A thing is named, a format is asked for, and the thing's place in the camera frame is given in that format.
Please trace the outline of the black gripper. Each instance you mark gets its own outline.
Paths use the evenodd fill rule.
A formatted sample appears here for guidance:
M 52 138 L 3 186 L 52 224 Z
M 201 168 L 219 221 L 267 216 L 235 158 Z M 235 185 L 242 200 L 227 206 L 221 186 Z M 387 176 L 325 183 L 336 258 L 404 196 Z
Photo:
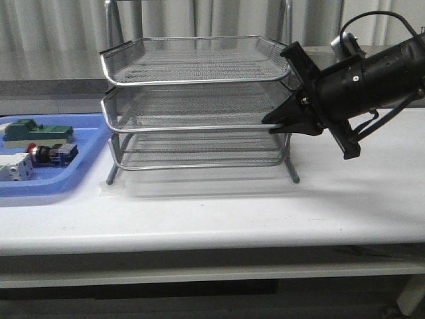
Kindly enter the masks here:
M 350 68 L 362 61 L 358 55 L 319 70 L 298 42 L 286 47 L 286 58 L 301 82 L 301 88 L 275 110 L 265 115 L 263 124 L 282 124 L 270 134 L 304 134 L 318 136 L 328 129 L 346 160 L 360 155 L 358 142 L 352 142 L 353 132 L 348 119 L 359 113 L 354 105 L 354 85 Z

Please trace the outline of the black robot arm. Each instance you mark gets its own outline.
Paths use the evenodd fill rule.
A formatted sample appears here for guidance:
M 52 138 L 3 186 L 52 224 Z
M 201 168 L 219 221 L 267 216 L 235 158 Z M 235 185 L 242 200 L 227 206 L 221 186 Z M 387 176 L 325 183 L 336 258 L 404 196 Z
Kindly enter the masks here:
M 411 102 L 424 98 L 424 35 L 365 57 L 350 53 L 321 70 L 297 42 L 281 52 L 300 86 L 263 124 L 272 133 L 318 136 L 328 129 L 346 160 L 361 153 L 359 141 L 385 125 Z

